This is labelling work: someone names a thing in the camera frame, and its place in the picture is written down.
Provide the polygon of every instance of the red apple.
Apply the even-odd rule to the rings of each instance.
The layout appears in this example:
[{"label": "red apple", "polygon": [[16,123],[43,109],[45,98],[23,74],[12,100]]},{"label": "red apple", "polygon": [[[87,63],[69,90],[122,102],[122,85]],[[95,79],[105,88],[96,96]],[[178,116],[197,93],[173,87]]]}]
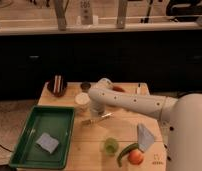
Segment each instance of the red apple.
[{"label": "red apple", "polygon": [[128,161],[134,165],[141,164],[143,162],[143,159],[144,159],[144,155],[139,149],[134,149],[130,151],[128,155]]}]

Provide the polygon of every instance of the green plastic tray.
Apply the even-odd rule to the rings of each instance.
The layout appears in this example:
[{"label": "green plastic tray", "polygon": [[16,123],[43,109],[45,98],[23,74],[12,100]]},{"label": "green plastic tray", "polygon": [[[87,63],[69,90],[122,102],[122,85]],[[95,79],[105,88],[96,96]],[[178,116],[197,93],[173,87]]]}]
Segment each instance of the green plastic tray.
[{"label": "green plastic tray", "polygon": [[[73,123],[74,108],[72,107],[34,106],[10,158],[9,166],[38,169],[65,168]],[[52,154],[36,143],[44,132],[59,141]]]}]

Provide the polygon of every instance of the green pepper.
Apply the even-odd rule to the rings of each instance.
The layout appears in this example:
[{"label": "green pepper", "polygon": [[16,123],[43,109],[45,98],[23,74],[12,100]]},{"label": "green pepper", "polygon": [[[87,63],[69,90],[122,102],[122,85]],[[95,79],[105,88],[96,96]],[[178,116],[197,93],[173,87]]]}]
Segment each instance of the green pepper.
[{"label": "green pepper", "polygon": [[121,159],[123,158],[123,156],[125,156],[125,155],[128,154],[130,151],[132,151],[132,150],[134,150],[134,149],[137,149],[137,148],[139,148],[138,143],[133,143],[133,144],[130,144],[130,145],[128,145],[127,147],[125,147],[125,148],[120,152],[120,154],[119,154],[118,157],[117,157],[118,166],[119,166],[119,167],[122,166]]}]

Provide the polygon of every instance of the wooden tabletop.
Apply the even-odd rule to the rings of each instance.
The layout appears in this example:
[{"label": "wooden tabletop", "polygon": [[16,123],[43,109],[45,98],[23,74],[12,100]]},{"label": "wooden tabletop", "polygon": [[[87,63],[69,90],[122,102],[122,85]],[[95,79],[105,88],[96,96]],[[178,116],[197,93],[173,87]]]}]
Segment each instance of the wooden tabletop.
[{"label": "wooden tabletop", "polygon": [[[114,83],[122,87],[127,93],[135,93],[137,83]],[[81,92],[80,83],[68,83],[64,96],[54,97],[45,84],[38,105],[73,106],[76,108],[73,133],[70,143],[66,171],[165,171],[166,153],[162,136],[155,119],[119,107],[106,107],[106,113],[111,112],[109,119],[92,125],[82,125],[81,121],[91,118],[89,108],[78,110],[75,96]],[[141,94],[149,94],[145,83],[140,83]],[[123,166],[118,167],[118,154],[127,145],[137,141],[137,124],[143,123],[156,137],[155,143],[144,153],[141,165],[131,165],[125,156]],[[107,156],[103,152],[103,142],[113,137],[119,142],[119,150],[114,156]]]}]

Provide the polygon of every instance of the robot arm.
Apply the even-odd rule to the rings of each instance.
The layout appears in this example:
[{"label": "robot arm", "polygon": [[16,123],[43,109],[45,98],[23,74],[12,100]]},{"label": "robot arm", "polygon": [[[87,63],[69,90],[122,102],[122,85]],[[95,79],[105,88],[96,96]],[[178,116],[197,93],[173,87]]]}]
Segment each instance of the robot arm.
[{"label": "robot arm", "polygon": [[92,111],[101,114],[107,104],[142,113],[157,120],[169,121],[170,110],[177,101],[166,96],[128,94],[113,91],[111,88],[112,83],[106,78],[90,88],[88,94],[92,100]]},{"label": "robot arm", "polygon": [[91,110],[103,113],[104,105],[108,104],[169,121],[166,171],[202,171],[202,94],[177,100],[111,89],[111,81],[105,78],[90,88]]}]

